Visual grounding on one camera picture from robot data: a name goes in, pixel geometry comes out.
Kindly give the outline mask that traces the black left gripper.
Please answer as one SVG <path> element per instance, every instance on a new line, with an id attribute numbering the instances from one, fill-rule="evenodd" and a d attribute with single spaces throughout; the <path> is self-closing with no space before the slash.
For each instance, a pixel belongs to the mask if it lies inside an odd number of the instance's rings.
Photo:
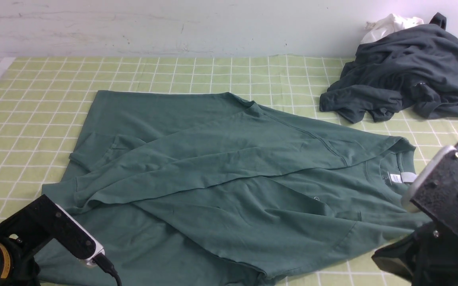
<path id="1" fill-rule="evenodd" d="M 34 256 L 51 240 L 56 240 L 52 229 L 56 221 L 54 204 L 49 197 L 41 195 L 5 219 L 0 223 L 0 242 L 16 235 L 20 239 L 18 247 L 26 255 Z"/>

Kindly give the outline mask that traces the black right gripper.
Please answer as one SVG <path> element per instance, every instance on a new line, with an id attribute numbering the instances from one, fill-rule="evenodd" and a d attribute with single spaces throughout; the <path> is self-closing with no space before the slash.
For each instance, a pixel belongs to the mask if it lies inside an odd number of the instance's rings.
<path id="1" fill-rule="evenodd" d="M 412 286 L 458 286 L 458 153 L 441 161 L 411 203 L 431 221 L 372 260 Z"/>

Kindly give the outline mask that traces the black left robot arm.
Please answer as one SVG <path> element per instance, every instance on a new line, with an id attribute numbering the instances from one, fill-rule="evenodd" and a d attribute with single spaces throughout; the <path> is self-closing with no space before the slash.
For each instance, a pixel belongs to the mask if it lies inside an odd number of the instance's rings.
<path id="1" fill-rule="evenodd" d="M 0 223 L 0 286 L 37 286 L 35 255 L 53 240 L 86 265 L 104 253 L 87 230 L 42 195 Z"/>

